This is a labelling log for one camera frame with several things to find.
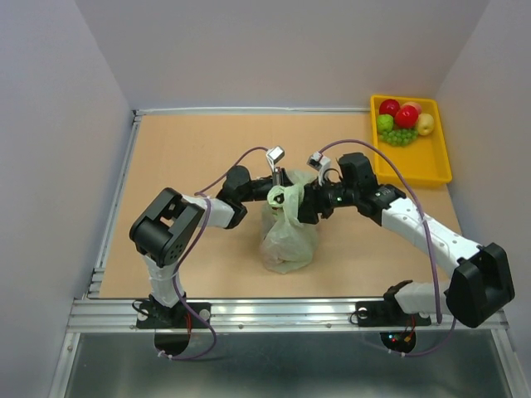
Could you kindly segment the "light green plastic bag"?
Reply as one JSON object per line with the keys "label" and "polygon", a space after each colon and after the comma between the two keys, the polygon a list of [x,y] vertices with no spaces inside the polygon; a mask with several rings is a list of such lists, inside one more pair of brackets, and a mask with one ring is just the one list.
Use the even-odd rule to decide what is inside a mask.
{"label": "light green plastic bag", "polygon": [[304,185],[315,175],[294,170],[287,177],[293,184],[272,187],[261,208],[261,260],[266,269],[278,274],[310,264],[319,243],[317,227],[298,219]]}

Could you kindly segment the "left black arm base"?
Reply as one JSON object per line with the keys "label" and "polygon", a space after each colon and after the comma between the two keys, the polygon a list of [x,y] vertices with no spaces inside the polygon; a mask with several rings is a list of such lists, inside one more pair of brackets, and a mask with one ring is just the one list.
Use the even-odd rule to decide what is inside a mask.
{"label": "left black arm base", "polygon": [[202,320],[192,315],[182,303],[172,308],[164,307],[152,296],[137,299],[131,304],[136,312],[135,327],[139,330],[154,332],[153,344],[160,357],[168,360],[183,361],[197,359],[201,354],[185,354],[192,340],[192,332],[207,331],[210,326],[212,305],[200,301],[190,303]]}

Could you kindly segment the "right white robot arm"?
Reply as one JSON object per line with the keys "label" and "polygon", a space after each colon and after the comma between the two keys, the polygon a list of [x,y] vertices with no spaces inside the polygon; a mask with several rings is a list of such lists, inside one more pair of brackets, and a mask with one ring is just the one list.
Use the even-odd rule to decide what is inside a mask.
{"label": "right white robot arm", "polygon": [[444,284],[405,280],[389,288],[382,302],[388,322],[401,323],[411,314],[449,314],[476,328],[514,299],[509,260],[501,246],[466,239],[428,216],[412,196],[379,183],[362,153],[339,159],[338,182],[327,179],[330,160],[322,153],[312,154],[308,164],[318,177],[304,186],[300,222],[315,225],[335,209],[353,206],[362,216],[410,242],[428,256],[434,269],[447,274]]}

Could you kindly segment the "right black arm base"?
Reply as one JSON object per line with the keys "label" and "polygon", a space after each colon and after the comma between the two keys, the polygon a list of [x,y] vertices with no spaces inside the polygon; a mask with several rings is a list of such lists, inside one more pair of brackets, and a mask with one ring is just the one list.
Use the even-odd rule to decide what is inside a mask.
{"label": "right black arm base", "polygon": [[431,326],[429,316],[405,313],[392,294],[357,301],[348,321],[361,328],[385,328],[380,339],[391,352],[410,354],[417,344],[417,327]]}

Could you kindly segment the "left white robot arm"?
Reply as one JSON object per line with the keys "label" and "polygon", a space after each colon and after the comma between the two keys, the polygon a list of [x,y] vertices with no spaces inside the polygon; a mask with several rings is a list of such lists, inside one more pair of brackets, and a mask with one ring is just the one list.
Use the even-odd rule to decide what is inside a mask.
{"label": "left white robot arm", "polygon": [[264,201],[274,186],[290,187],[287,171],[278,167],[270,177],[252,179],[246,167],[234,166],[224,177],[216,197],[190,197],[164,188],[129,230],[149,269],[150,300],[158,306],[156,317],[174,327],[184,319],[180,297],[185,294],[178,277],[180,262],[191,251],[189,241],[196,229],[209,226],[233,229],[247,214],[250,201]]}

